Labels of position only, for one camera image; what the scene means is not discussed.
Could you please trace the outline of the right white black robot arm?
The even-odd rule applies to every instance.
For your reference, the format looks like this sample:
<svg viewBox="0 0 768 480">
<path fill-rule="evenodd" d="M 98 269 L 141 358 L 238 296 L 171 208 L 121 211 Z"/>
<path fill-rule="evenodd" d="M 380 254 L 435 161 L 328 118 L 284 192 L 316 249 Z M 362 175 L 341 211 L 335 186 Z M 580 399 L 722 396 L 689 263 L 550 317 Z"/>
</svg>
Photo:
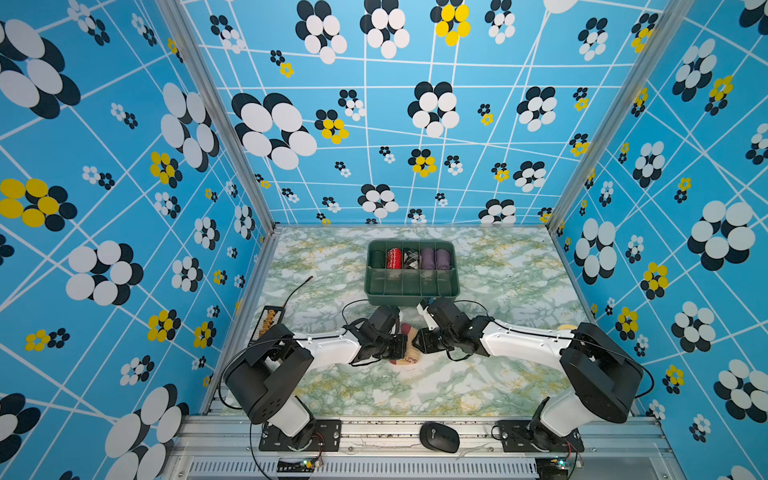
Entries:
<svg viewBox="0 0 768 480">
<path fill-rule="evenodd" d="M 513 327 L 490 315 L 473 318 L 449 298 L 422 301 L 427 326 L 414 347 L 424 354 L 458 350 L 472 356 L 508 357 L 561 372 L 570 386 L 537 407 L 528 424 L 540 441 L 566 438 L 594 421 L 623 424 L 639 394 L 644 370 L 596 325 L 565 330 Z"/>
</svg>

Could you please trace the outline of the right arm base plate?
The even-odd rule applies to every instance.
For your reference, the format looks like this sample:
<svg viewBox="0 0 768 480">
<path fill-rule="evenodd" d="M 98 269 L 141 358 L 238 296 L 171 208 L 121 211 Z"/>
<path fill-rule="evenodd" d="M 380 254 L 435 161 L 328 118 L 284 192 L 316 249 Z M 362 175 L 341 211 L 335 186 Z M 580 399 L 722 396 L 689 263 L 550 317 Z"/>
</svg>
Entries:
<svg viewBox="0 0 768 480">
<path fill-rule="evenodd" d="M 560 437 L 543 426 L 531 426 L 528 420 L 500 420 L 492 427 L 491 435 L 501 443 L 505 453 L 584 452 L 584 444 L 577 429 Z"/>
</svg>

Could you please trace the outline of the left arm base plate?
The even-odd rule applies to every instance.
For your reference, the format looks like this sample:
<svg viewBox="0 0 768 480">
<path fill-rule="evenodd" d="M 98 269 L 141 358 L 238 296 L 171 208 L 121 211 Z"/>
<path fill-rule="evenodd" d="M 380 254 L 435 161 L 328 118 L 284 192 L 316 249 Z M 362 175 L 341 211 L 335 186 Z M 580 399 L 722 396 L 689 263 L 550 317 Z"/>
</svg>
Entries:
<svg viewBox="0 0 768 480">
<path fill-rule="evenodd" d="M 337 452 L 342 422 L 334 419 L 311 419 L 296 435 L 289 436 L 277 426 L 267 424 L 258 449 L 262 452 Z"/>
</svg>

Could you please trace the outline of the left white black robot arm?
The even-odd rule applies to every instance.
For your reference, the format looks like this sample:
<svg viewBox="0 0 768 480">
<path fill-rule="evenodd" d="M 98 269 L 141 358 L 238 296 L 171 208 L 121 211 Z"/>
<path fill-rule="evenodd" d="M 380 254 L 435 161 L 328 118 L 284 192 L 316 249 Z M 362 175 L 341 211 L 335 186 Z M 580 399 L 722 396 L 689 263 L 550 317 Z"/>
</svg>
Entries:
<svg viewBox="0 0 768 480">
<path fill-rule="evenodd" d="M 305 374 L 333 365 L 363 367 L 405 358 L 408 339 L 395 306 L 379 306 L 337 334 L 299 337 L 286 325 L 272 326 L 227 365 L 222 379 L 254 425 L 267 423 L 304 443 L 315 417 L 295 395 Z"/>
</svg>

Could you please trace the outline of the beige purple striped sock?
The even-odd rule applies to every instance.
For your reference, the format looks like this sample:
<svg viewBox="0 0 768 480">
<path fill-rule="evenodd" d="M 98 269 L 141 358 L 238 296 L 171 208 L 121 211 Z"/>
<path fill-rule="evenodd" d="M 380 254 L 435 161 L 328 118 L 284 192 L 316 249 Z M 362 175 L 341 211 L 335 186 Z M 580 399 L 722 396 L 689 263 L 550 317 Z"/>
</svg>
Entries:
<svg viewBox="0 0 768 480">
<path fill-rule="evenodd" d="M 421 353 L 413 345 L 417 333 L 417 329 L 410 324 L 404 323 L 400 326 L 399 332 L 395 336 L 395 351 L 389 360 L 392 365 L 412 366 L 420 361 Z"/>
</svg>

